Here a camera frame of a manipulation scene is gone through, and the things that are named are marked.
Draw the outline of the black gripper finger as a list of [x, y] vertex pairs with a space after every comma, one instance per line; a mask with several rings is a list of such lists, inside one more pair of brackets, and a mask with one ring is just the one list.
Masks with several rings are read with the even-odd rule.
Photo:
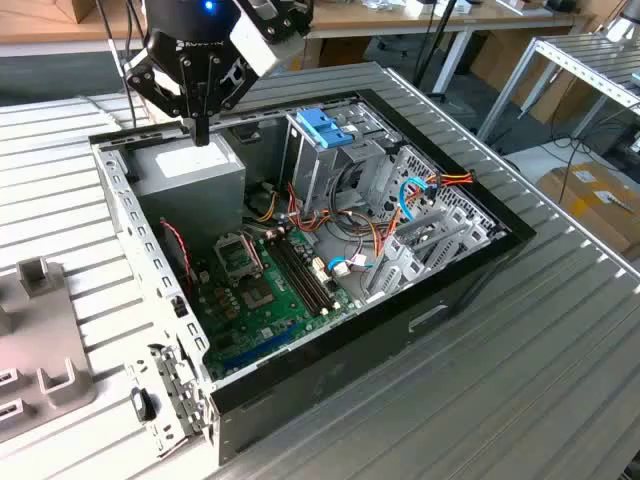
[[171, 118], [180, 118], [200, 144], [200, 100], [192, 62], [176, 47], [145, 48], [124, 66], [126, 85]]
[[209, 144], [210, 118], [231, 110], [256, 82], [256, 72], [241, 56], [209, 55], [206, 87], [200, 117], [200, 144]]

